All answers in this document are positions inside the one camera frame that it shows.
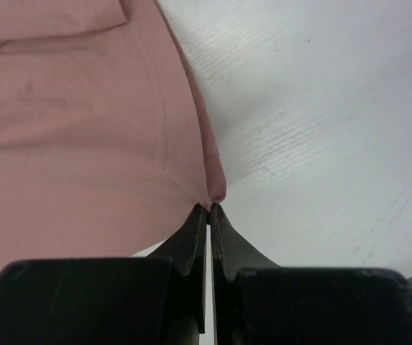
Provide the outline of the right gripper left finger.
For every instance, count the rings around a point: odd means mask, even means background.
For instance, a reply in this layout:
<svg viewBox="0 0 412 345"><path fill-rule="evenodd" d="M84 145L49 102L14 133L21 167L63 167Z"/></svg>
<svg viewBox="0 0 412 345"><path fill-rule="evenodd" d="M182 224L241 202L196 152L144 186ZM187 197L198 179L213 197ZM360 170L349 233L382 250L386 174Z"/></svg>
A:
<svg viewBox="0 0 412 345"><path fill-rule="evenodd" d="M36 259L0 272L0 344L197 344L208 214L146 257Z"/></svg>

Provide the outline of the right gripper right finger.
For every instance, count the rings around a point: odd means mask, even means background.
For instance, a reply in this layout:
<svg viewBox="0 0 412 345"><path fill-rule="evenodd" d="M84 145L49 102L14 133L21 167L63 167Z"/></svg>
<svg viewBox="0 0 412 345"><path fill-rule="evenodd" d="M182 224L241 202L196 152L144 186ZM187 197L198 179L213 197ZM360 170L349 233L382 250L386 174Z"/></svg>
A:
<svg viewBox="0 0 412 345"><path fill-rule="evenodd" d="M412 287L375 267L281 267L210 211L217 344L412 344Z"/></svg>

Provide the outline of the dusty pink printed t-shirt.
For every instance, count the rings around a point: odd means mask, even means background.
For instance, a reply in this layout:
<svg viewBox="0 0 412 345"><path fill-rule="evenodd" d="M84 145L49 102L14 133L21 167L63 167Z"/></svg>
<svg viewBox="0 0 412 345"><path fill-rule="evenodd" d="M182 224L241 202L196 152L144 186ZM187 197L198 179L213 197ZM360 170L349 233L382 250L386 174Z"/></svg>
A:
<svg viewBox="0 0 412 345"><path fill-rule="evenodd" d="M0 271L133 255L225 195L201 91L156 1L0 1Z"/></svg>

